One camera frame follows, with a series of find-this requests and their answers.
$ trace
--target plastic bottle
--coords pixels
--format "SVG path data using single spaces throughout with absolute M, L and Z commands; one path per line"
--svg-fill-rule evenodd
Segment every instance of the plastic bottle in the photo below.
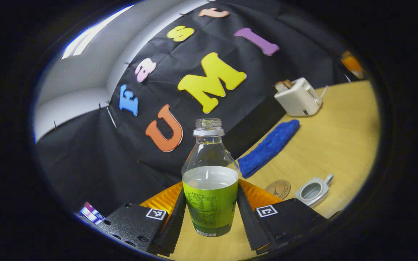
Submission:
M 203 236 L 228 233 L 237 203 L 239 167 L 223 135 L 220 119 L 196 120 L 196 144 L 181 169 L 191 220 Z

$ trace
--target wooden table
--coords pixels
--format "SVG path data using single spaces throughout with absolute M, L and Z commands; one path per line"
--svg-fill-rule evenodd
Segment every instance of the wooden table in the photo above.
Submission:
M 317 89 L 318 94 L 322 91 L 323 88 Z M 329 86 L 323 100 L 323 107 L 316 115 L 285 115 L 277 123 L 298 119 L 300 129 L 276 157 L 246 180 L 263 189 L 275 180 L 288 180 L 291 191 L 287 200 L 294 198 L 296 191 L 313 177 L 324 180 L 333 173 L 335 178 L 328 196 L 314 207 L 325 218 L 330 218 L 350 203 L 365 182 L 377 151 L 380 120 L 368 81 Z M 242 156 L 251 152 L 264 137 Z M 251 251 L 238 208 L 231 231 L 215 238 L 196 233 L 186 208 L 179 241 L 170 258 L 228 261 L 254 256 L 256 253 Z

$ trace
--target white cable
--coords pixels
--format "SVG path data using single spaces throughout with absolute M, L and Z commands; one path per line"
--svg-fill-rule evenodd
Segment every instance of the white cable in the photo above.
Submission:
M 109 112 L 109 106 L 107 107 L 107 113 L 109 114 L 109 117 L 111 117 L 112 124 L 114 124 L 114 127 L 116 127 L 116 129 L 117 129 L 116 123 L 115 123 L 114 119 L 112 118 L 111 113 Z
M 322 99 L 324 97 L 324 95 L 327 92 L 327 90 L 328 90 L 328 86 L 325 86 L 324 91 L 322 91 L 322 94 L 320 95 L 320 99 Z

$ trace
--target yellow letter m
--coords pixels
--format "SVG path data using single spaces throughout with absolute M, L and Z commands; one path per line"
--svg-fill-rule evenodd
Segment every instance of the yellow letter m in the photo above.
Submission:
M 201 66 L 206 76 L 188 74 L 179 82 L 179 91 L 186 90 L 202 105 L 204 113 L 210 113 L 218 104 L 216 98 L 205 94 L 225 97 L 225 90 L 220 82 L 224 81 L 228 90 L 233 90 L 246 79 L 246 73 L 237 71 L 224 63 L 217 53 L 210 53 L 201 60 Z

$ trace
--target black fabric backdrop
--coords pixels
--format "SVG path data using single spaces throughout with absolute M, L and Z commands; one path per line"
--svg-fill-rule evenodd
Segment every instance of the black fabric backdrop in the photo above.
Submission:
M 199 10 L 215 7 L 229 11 L 224 18 L 198 16 Z M 183 42 L 166 37 L 178 25 L 194 28 Z M 272 56 L 254 43 L 234 36 L 241 28 L 275 43 L 280 50 Z M 347 49 L 330 33 L 305 19 L 304 15 L 273 1 L 218 1 L 196 8 L 154 36 L 131 61 L 106 109 L 76 117 L 46 134 L 37 143 L 41 164 L 53 188 L 78 211 L 89 201 L 103 215 L 124 202 L 141 203 L 181 180 L 180 169 L 194 145 L 196 119 L 222 119 L 227 149 L 236 159 L 260 139 L 284 114 L 274 99 L 274 84 L 284 79 L 306 78 L 314 88 L 356 80 L 340 62 Z M 187 74 L 206 76 L 201 59 L 212 52 L 247 78 L 209 114 L 187 91 L 177 85 Z M 136 81 L 135 69 L 145 58 L 157 63 L 146 80 Z M 139 100 L 138 115 L 120 110 L 121 85 Z M 166 138 L 170 127 L 158 119 L 165 105 L 183 128 L 183 139 L 172 152 L 162 152 L 146 127 L 153 120 Z

